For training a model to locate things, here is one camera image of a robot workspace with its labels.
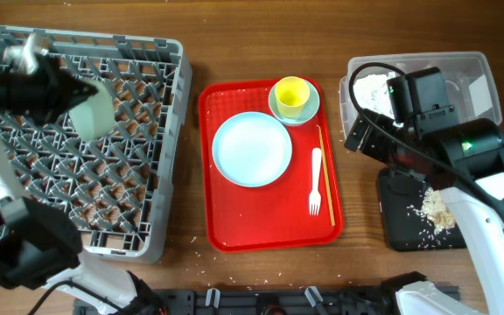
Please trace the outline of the green bowl with rice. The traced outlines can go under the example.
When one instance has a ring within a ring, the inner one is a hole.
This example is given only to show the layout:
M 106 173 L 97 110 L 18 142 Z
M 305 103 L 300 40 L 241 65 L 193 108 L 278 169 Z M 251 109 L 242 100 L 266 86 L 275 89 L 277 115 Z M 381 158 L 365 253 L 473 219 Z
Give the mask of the green bowl with rice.
M 82 79 L 94 86 L 97 93 L 72 108 L 68 114 L 75 132 L 85 142 L 107 135 L 115 126 L 113 98 L 106 86 L 97 80 Z

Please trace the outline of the white paper napkin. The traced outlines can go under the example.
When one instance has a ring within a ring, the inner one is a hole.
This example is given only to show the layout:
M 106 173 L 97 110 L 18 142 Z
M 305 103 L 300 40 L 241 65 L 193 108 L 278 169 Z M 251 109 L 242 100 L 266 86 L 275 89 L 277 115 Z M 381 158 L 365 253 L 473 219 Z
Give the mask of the white paper napkin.
M 394 119 L 387 81 L 395 77 L 395 73 L 388 72 L 386 74 L 370 74 L 357 79 L 353 84 L 356 101 L 363 109 L 370 109 L 377 114 Z

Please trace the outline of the pile of leftover rice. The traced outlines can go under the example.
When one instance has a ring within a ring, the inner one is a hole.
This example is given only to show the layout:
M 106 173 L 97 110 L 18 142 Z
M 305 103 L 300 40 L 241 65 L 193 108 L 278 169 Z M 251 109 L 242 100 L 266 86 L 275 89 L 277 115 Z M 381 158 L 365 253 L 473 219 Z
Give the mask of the pile of leftover rice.
M 430 186 L 419 194 L 423 198 L 421 206 L 407 206 L 408 216 L 414 216 L 423 223 L 416 233 L 418 244 L 416 249 L 438 249 L 445 245 L 447 248 L 447 236 L 452 234 L 456 227 L 456 221 L 450 210 L 445 205 L 439 191 Z

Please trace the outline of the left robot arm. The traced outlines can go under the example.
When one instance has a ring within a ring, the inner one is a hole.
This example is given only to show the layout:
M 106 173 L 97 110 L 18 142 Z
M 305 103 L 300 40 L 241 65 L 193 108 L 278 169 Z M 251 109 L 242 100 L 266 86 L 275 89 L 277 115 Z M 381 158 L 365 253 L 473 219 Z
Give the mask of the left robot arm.
M 114 105 L 98 81 L 76 79 L 50 56 L 36 35 L 3 51 L 12 65 L 0 73 L 0 114 L 37 125 L 69 114 L 84 140 L 115 125 Z M 37 202 L 18 181 L 0 139 L 0 286 L 63 291 L 101 314 L 165 314 L 167 304 L 133 273 L 87 252 L 77 227 L 58 208 Z

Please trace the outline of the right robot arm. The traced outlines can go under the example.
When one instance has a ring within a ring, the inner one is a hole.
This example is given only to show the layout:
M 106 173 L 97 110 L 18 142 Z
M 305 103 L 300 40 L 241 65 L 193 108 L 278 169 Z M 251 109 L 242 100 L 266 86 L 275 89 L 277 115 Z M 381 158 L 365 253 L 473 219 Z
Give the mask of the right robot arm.
M 394 115 L 363 108 L 355 69 L 347 85 L 358 116 L 346 147 L 440 193 L 465 240 L 492 314 L 504 314 L 504 135 L 487 119 L 461 122 L 436 67 L 387 81 Z

